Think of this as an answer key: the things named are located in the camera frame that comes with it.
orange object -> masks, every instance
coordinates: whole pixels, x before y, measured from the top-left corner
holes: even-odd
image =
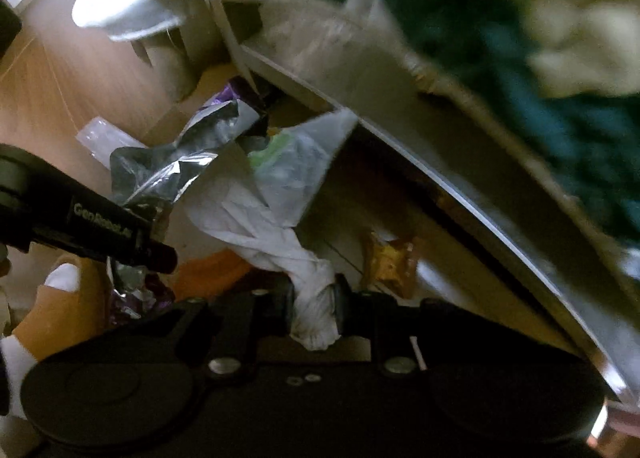
[[[253,268],[228,248],[201,259],[191,259],[178,266],[172,286],[175,299],[214,297],[232,288]]]
[[[104,264],[65,254],[54,269],[64,263],[80,269],[78,291],[39,286],[33,309],[13,332],[37,361],[97,337],[106,326],[110,284]]]
[[[403,299],[414,296],[418,260],[424,253],[419,237],[384,241],[375,232],[365,240],[364,288],[380,282]]]

foil wrapper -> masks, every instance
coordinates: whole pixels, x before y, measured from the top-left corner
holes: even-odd
[[[148,219],[152,237],[162,241],[174,204],[243,133],[263,134],[260,99],[242,79],[232,79],[191,118],[175,141],[157,147],[122,147],[111,154],[112,199]],[[110,261],[113,282],[111,323],[123,324],[174,300],[172,291],[143,267]]]

trash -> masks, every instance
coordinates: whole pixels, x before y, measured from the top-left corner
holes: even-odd
[[[242,82],[232,79],[222,92],[198,110],[177,139],[167,145],[146,148],[102,118],[92,120],[78,134],[80,143],[111,168],[113,200],[152,221],[155,239],[163,239],[168,231],[172,234],[170,237],[176,238],[170,222],[175,202],[218,156],[219,149],[249,130],[260,118],[258,112],[238,100],[242,94],[252,102],[260,101]],[[199,231],[193,227],[191,232],[193,235]],[[201,248],[209,249],[203,255],[223,250],[224,245],[219,241],[202,237],[213,242],[201,243]],[[178,248],[177,252],[182,263],[191,259],[186,254],[188,251]],[[172,290],[146,268],[109,261],[109,271],[113,283],[110,317],[114,325],[139,318],[175,299]]]
[[[84,145],[98,162],[111,168],[111,153],[119,147],[146,147],[132,136],[118,129],[114,124],[102,117],[96,117],[76,135],[76,139]]]
[[[370,46],[384,44],[410,72],[420,59],[408,47],[385,0],[345,0],[339,12],[265,1],[258,11],[260,43],[269,58],[340,102],[350,101],[366,65],[363,53]]]
[[[318,192],[338,149],[358,123],[349,109],[283,129],[248,154],[258,190],[283,227],[295,227]]]
[[[291,336],[308,350],[324,350],[340,337],[330,288],[334,269],[305,250],[292,227],[357,117],[342,108],[267,138],[266,124],[263,131],[252,128],[259,115],[238,99],[243,92],[241,81],[229,84],[171,144],[111,149],[113,198],[152,221],[155,239],[176,248],[180,266],[172,285],[180,298],[223,291],[251,266],[286,272],[296,291]],[[234,254],[220,253],[224,247]],[[115,323],[174,298],[145,268],[112,261],[110,270]]]
[[[191,186],[184,207],[194,225],[256,268],[286,272],[296,291],[292,338],[310,351],[325,350],[340,338],[331,263],[305,250],[293,229],[278,222],[238,145],[226,147]]]
[[[416,268],[424,253],[419,237],[384,241],[375,232],[365,239],[363,288],[375,282],[388,287],[402,299],[411,299],[416,286]]]

wooden floor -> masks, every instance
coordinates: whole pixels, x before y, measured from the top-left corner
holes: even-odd
[[[236,70],[231,64],[210,67],[194,94],[175,108],[129,43],[75,26],[74,2],[34,0],[21,15],[24,28],[0,59],[0,143],[27,149],[108,195],[109,173],[75,139],[79,129],[100,116],[145,138],[170,110],[193,114]],[[197,64],[215,60],[204,54],[196,50]],[[56,256],[36,245],[29,255],[10,250],[13,269],[2,285],[12,307],[30,307]]]

beige fabric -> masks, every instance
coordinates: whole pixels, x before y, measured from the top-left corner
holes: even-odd
[[[545,96],[640,91],[640,0],[516,0]]]

